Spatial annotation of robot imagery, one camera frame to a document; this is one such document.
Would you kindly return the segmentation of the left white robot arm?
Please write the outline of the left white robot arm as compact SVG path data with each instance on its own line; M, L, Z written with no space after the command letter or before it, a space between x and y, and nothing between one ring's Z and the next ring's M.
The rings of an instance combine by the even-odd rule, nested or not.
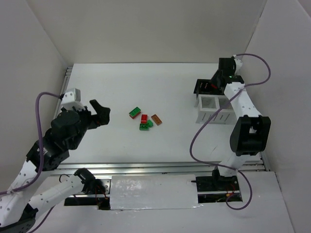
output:
M87 130L107 125L110 108L90 100L93 115L85 106L62 107L51 121L45 135L36 141L16 179L0 196L0 231L25 233L37 218L73 194L106 194L103 182L86 168L80 168L62 183L36 194L40 185L69 157L69 151L78 148Z

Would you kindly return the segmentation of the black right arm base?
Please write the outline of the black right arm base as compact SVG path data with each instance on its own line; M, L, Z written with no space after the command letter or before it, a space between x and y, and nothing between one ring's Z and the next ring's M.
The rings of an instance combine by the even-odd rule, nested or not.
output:
M242 201L237 176L221 176L217 169L210 176L197 176L191 181L196 184L198 203Z

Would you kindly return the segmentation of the long green lego brick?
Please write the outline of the long green lego brick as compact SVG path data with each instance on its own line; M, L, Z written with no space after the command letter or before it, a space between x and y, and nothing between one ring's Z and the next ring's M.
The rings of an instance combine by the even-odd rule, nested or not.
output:
M141 109L139 107L135 107L129 114L134 114L137 112L141 112Z

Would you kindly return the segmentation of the small green lego brick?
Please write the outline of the small green lego brick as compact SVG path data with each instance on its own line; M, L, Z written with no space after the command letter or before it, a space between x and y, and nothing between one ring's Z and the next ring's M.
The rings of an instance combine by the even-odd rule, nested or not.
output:
M147 120L147 124L148 124L148 127L149 128L151 128L151 127L153 127L153 122L149 119L149 120Z

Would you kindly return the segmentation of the orange long lego plate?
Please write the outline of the orange long lego plate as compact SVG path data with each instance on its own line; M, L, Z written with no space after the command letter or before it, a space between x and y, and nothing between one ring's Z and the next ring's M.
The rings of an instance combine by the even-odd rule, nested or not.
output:
M160 124L162 124L161 119L160 119L156 114L152 115L152 116L151 116L151 119L154 121L154 123L155 123L157 126L159 126Z

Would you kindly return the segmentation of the red curved lego brick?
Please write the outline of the red curved lego brick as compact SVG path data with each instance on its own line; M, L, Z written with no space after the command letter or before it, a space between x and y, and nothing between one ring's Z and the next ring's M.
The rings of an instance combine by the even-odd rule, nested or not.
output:
M141 124L147 124L147 122L148 122L148 115L147 114L142 114L140 122L141 122Z

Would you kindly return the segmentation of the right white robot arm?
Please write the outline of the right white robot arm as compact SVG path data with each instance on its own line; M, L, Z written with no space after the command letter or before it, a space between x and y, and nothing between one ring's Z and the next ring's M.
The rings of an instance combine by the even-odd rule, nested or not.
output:
M232 154L217 166L223 177L235 176L247 160L265 150L271 127L270 118L257 110L247 93L248 85L237 74L241 66L241 60L234 56L220 58L211 79L212 85L228 98L225 107L231 105L237 118L229 139Z

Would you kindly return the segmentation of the long red lego plate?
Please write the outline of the long red lego plate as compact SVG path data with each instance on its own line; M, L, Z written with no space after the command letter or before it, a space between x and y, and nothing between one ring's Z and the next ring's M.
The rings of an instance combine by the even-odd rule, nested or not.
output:
M134 114L129 114L129 116L131 117L131 119L135 119L140 114L141 114L141 112L137 112L137 113L134 113Z

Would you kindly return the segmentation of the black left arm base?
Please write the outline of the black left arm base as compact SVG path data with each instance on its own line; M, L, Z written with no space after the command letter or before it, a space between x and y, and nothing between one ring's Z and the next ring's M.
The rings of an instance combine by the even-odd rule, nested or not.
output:
M65 199L64 206L91 206L98 210L110 210L111 179L96 179L81 192Z

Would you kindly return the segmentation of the green 2x2 lego brick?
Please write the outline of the green 2x2 lego brick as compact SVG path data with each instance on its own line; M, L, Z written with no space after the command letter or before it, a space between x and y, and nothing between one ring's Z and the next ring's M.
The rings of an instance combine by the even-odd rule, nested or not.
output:
M150 128L148 123L140 123L139 124L139 130L140 131L148 131Z

